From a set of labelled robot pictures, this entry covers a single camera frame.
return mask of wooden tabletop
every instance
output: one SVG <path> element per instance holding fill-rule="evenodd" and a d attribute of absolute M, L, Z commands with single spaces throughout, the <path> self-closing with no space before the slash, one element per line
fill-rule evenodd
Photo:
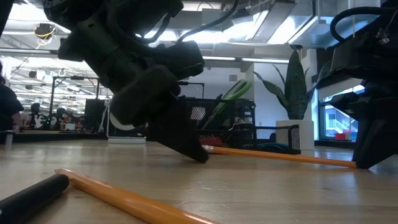
<path fill-rule="evenodd" d="M 304 154 L 350 160 L 352 151 Z M 212 155 L 198 164 L 160 144 L 101 140 L 0 146 L 0 198 L 65 167 L 220 223 L 397 223 L 398 157 L 371 170 Z M 31 223 L 142 223 L 70 187 Z"/>

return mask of yellow pole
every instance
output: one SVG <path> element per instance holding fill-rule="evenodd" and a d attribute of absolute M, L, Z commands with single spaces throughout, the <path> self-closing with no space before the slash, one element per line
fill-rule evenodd
<path fill-rule="evenodd" d="M 225 154 L 225 155 L 259 157 L 266 159 L 280 159 L 280 160 L 294 161 L 294 162 L 307 162 L 312 164 L 323 164 L 331 166 L 357 168 L 355 162 L 352 161 L 341 161 L 337 159 L 322 159 L 310 156 L 297 156 L 297 155 L 288 155 L 288 154 L 280 154 L 272 152 L 244 150 L 244 149 L 229 149 L 229 148 L 213 147 L 213 146 L 203 146 L 203 147 L 206 150 L 208 150 L 208 152 Z"/>
<path fill-rule="evenodd" d="M 209 219 L 192 213 L 173 208 L 162 202 L 152 200 L 133 192 L 120 189 L 111 184 L 96 180 L 87 175 L 79 174 L 68 169 L 57 169 L 57 174 L 65 174 L 70 183 L 92 196 L 103 200 L 121 210 L 134 215 L 148 223 L 173 223 L 173 224 L 215 224 Z"/>

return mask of plant leaf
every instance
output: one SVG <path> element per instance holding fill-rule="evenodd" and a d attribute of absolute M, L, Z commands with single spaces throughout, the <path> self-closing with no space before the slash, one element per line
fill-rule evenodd
<path fill-rule="evenodd" d="M 287 73 L 286 73 L 285 99 L 287 101 L 290 100 L 292 85 L 294 84 L 293 79 L 296 75 L 305 80 L 304 70 L 300 62 L 299 53 L 297 53 L 297 51 L 294 50 L 292 55 L 290 56 L 289 64 L 287 66 Z"/>
<path fill-rule="evenodd" d="M 289 119 L 304 119 L 304 114 L 308 107 L 307 90 L 305 87 L 305 80 L 302 80 L 299 75 L 294 76 L 289 108 L 287 114 Z"/>
<path fill-rule="evenodd" d="M 307 72 L 310 70 L 310 68 L 307 68 L 306 71 L 304 72 L 304 78 L 307 77 Z"/>
<path fill-rule="evenodd" d="M 282 82 L 284 83 L 284 85 L 286 85 L 285 78 L 284 78 L 284 76 L 281 74 L 279 68 L 277 68 L 274 64 L 272 64 L 272 66 L 274 66 L 274 68 L 275 68 L 276 71 L 278 72 L 278 74 L 279 74 L 280 78 L 282 79 Z"/>
<path fill-rule="evenodd" d="M 330 73 L 330 69 L 331 69 L 331 61 L 327 62 L 326 64 L 324 64 L 322 66 L 317 82 L 311 88 L 311 90 L 307 93 L 308 100 L 312 99 L 313 92 L 315 91 L 315 89 L 317 89 L 317 86 L 318 86 L 319 82 L 322 80 L 322 78 L 324 78 L 325 76 L 327 76 Z"/>
<path fill-rule="evenodd" d="M 285 109 L 287 109 L 287 108 L 289 107 L 289 102 L 285 99 L 285 96 L 284 96 L 284 93 L 283 93 L 282 89 L 279 88 L 279 86 L 277 86 L 277 85 L 275 85 L 275 84 L 273 84 L 273 83 L 271 83 L 271 82 L 269 82 L 269 81 L 264 80 L 264 79 L 261 77 L 261 75 L 258 74 L 257 72 L 253 72 L 253 73 L 258 77 L 258 79 L 260 79 L 260 80 L 262 81 L 262 83 L 264 84 L 264 86 L 266 87 L 266 89 L 267 89 L 268 91 L 270 91 L 272 94 L 274 94 L 274 95 L 278 98 L 279 103 L 280 103 Z"/>

